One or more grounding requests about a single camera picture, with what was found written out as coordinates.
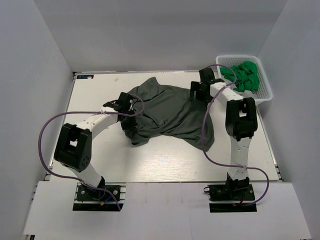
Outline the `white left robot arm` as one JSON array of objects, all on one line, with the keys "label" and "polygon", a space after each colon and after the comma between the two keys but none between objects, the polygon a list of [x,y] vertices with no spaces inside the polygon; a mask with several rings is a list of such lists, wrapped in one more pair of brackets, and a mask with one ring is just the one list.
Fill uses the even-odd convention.
[{"label": "white left robot arm", "polygon": [[137,113],[134,104],[139,99],[121,92],[117,100],[108,101],[101,109],[77,124],[65,123],[58,137],[54,159],[70,169],[81,183],[89,185],[88,193],[99,200],[105,196],[103,177],[91,164],[95,137],[108,127],[119,123],[128,138],[137,133]]}]

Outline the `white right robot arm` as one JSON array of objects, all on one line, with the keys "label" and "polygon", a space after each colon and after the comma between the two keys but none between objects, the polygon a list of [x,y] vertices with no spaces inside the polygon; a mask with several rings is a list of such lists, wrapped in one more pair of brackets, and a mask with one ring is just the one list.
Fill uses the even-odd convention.
[{"label": "white right robot arm", "polygon": [[244,188],[249,187],[249,146],[258,129],[255,100],[239,95],[222,79],[215,78],[211,67],[201,69],[199,77],[199,82],[190,84],[189,99],[202,101],[208,108],[218,100],[225,107],[225,129],[231,143],[225,192],[236,200],[243,195]]}]

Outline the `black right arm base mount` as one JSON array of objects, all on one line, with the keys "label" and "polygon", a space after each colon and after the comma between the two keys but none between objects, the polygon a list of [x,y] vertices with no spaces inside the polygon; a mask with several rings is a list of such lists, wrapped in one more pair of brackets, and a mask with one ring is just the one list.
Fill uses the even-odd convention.
[{"label": "black right arm base mount", "polygon": [[229,192],[225,184],[207,185],[203,192],[209,196],[210,213],[254,213],[256,204],[248,205],[256,200],[252,184],[247,189]]}]

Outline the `dark grey t-shirt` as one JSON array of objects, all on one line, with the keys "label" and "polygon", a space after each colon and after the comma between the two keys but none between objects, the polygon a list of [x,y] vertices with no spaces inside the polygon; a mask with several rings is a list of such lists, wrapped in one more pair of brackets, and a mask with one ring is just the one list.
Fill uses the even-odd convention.
[{"label": "dark grey t-shirt", "polygon": [[189,100],[190,91],[172,85],[161,85],[151,77],[128,92],[142,102],[133,105],[137,133],[132,145],[146,144],[150,138],[160,135],[182,139],[197,149],[208,151],[215,141],[214,126],[207,105]]}]

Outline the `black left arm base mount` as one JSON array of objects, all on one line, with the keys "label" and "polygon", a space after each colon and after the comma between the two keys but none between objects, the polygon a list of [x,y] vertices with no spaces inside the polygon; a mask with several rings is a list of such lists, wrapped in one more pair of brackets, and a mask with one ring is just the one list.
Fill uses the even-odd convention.
[{"label": "black left arm base mount", "polygon": [[110,193],[93,190],[78,183],[72,210],[78,212],[119,212],[125,203],[126,184],[106,183],[104,188],[113,194],[119,208]]}]

